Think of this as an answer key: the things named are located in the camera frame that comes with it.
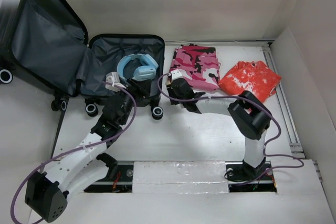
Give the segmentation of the blue headphones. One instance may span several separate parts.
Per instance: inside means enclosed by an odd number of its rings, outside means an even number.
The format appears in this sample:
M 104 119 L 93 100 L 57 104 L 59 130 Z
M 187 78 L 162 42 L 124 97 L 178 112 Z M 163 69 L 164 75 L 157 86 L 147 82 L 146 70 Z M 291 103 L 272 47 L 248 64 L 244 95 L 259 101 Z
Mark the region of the blue headphones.
M 125 83 L 129 83 L 128 79 L 124 76 L 124 69 L 128 63 L 136 59 L 139 59 L 141 66 L 134 70 L 131 79 L 138 82 L 153 80 L 159 65 L 149 54 L 130 54 L 124 56 L 117 65 L 117 73 L 120 79 Z

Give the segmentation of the pink camouflage garment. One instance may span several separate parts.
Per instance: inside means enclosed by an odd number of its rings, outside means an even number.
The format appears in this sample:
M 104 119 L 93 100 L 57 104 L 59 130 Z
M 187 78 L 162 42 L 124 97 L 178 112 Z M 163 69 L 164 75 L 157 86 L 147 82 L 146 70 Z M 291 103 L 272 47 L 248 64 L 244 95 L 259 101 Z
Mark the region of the pink camouflage garment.
M 208 92 L 219 89 L 220 63 L 214 47 L 198 45 L 177 47 L 169 71 L 176 69 L 194 89 Z

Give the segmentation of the orange white garment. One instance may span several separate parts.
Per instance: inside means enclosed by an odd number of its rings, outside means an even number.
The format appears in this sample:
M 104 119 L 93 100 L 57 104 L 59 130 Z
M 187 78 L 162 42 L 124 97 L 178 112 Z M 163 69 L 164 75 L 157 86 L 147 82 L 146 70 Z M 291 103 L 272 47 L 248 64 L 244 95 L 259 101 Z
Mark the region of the orange white garment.
M 280 80 L 281 76 L 263 61 L 239 61 L 219 80 L 218 86 L 228 95 L 249 91 L 264 103 L 276 93 Z

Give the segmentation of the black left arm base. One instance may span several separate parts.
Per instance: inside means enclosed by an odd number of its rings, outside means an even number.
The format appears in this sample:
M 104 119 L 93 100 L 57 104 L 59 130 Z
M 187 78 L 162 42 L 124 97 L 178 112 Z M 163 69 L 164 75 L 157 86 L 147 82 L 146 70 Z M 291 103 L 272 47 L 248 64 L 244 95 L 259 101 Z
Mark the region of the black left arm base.
M 108 168 L 107 174 L 88 186 L 86 193 L 131 193 L 134 175 L 134 161 L 117 161 L 107 153 L 98 155 Z

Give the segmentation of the black white space suitcase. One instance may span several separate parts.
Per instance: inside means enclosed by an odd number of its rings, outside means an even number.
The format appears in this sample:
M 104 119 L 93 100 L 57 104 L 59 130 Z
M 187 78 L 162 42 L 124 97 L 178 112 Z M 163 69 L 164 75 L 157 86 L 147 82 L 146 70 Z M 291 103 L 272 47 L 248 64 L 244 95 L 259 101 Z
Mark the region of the black white space suitcase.
M 89 37 L 87 28 L 66 0 L 3 0 L 1 4 L 1 73 L 11 82 L 13 76 L 54 95 L 51 108 L 66 109 L 66 97 L 82 96 L 86 113 L 94 117 L 98 106 L 114 95 L 106 89 L 106 75 L 117 72 L 118 62 L 130 54 L 149 54 L 159 68 L 152 81 L 150 100 L 137 106 L 150 106 L 159 120 L 164 66 L 164 40 L 157 35 L 99 34 Z M 128 63 L 129 79 L 141 66 L 139 59 Z

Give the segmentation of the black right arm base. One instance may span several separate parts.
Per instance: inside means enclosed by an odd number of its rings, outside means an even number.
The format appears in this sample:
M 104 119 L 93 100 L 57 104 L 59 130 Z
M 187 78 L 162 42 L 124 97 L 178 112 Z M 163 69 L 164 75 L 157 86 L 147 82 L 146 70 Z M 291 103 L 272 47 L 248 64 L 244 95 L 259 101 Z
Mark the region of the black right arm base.
M 226 163 L 224 178 L 228 180 L 230 193 L 276 193 L 276 183 L 272 172 L 261 174 L 271 168 L 270 162 L 265 162 L 262 167 L 254 170 L 247 168 L 242 162 Z

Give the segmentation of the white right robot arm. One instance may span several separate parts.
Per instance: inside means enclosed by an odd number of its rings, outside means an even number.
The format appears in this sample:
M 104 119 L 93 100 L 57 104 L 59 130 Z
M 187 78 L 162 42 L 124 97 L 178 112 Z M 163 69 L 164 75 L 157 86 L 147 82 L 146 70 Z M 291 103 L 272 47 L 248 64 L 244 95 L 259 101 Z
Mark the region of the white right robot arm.
M 181 104 L 189 112 L 198 114 L 230 116 L 245 137 L 244 175 L 254 179 L 261 174 L 261 166 L 265 163 L 263 149 L 270 117 L 267 115 L 269 110 L 251 92 L 244 91 L 231 101 L 205 98 L 204 92 L 194 92 L 182 78 L 169 82 L 166 87 L 173 105 Z

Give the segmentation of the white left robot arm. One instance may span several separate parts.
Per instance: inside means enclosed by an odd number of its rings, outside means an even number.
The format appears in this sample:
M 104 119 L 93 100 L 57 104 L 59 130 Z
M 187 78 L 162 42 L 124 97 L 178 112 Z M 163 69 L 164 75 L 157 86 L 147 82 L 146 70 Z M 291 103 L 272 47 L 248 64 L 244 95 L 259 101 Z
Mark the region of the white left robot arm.
M 106 150 L 131 125 L 137 102 L 149 97 L 150 81 L 128 79 L 123 86 L 106 80 L 118 93 L 109 97 L 96 125 L 79 145 L 42 163 L 26 178 L 25 203 L 42 221 L 51 223 L 63 214 L 70 196 L 104 178 L 117 175 L 118 162 Z

